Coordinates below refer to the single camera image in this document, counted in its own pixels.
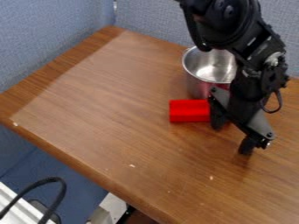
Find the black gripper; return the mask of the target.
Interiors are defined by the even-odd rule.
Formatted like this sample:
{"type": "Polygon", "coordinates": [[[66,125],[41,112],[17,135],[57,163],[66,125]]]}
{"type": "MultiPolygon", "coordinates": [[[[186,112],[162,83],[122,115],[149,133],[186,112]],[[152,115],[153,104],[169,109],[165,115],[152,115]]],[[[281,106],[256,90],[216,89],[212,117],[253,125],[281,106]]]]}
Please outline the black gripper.
{"type": "Polygon", "coordinates": [[[249,156],[254,148],[265,149],[276,134],[256,101],[241,101],[220,87],[209,89],[209,126],[220,130],[230,122],[245,134],[237,153],[249,156]]]}

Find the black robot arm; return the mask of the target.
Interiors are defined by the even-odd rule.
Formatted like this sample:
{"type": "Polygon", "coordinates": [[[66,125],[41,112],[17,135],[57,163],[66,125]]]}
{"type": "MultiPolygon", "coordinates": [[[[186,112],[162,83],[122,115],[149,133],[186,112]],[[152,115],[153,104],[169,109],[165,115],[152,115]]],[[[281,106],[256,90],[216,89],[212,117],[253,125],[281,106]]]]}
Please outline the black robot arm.
{"type": "Polygon", "coordinates": [[[226,90],[209,91],[209,125],[233,123],[245,137],[237,152],[249,155],[276,138],[265,114],[268,99],[281,96],[286,75],[285,44],[261,16],[257,0],[174,0],[180,4],[190,40],[198,50],[225,50],[237,64],[226,90]]]}

